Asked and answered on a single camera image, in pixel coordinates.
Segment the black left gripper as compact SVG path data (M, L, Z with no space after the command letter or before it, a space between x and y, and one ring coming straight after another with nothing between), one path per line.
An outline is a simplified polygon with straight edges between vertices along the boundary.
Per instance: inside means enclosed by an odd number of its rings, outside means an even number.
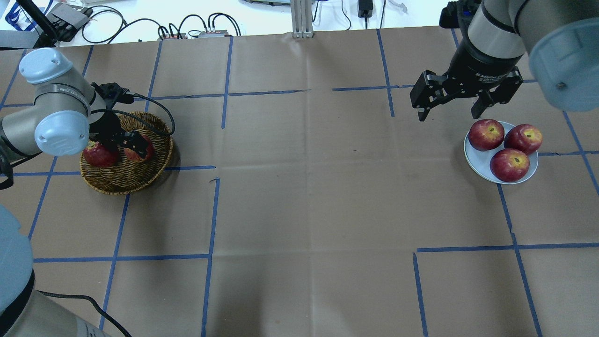
M124 148L126 156L149 156L151 141L139 132L127 132L122 128L116 113L95 110L94 140L88 141L88 152L118 152L118 147Z

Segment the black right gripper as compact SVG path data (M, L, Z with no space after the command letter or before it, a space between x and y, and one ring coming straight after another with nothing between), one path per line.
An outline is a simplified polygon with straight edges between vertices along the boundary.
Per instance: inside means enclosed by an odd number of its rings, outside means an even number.
M497 58L472 44L460 45L444 74L423 71L411 89L410 101L419 121L425 121L437 105L456 98L477 96L471 107L473 119L479 119L487 108L508 103L522 84L520 59Z

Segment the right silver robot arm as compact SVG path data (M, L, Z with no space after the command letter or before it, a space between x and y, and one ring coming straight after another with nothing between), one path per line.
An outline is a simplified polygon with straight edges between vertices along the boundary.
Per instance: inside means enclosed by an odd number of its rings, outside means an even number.
M439 25L459 29L448 70L424 71L410 92L419 121L457 98L475 98L474 119L507 104L523 82L524 54L546 101L563 111L597 109L599 5L596 0L456 0Z

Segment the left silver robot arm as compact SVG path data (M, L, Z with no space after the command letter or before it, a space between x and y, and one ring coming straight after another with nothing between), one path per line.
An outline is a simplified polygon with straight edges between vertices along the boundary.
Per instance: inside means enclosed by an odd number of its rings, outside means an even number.
M40 48L24 55L19 72L36 88L33 105L1 119L1 188L14 184L13 168L40 153L83 152L88 141L147 156L148 142L121 127L116 94L88 83L60 51ZM61 294L36 289L30 239L1 208L1 335L3 337L104 337L105 331L55 302Z

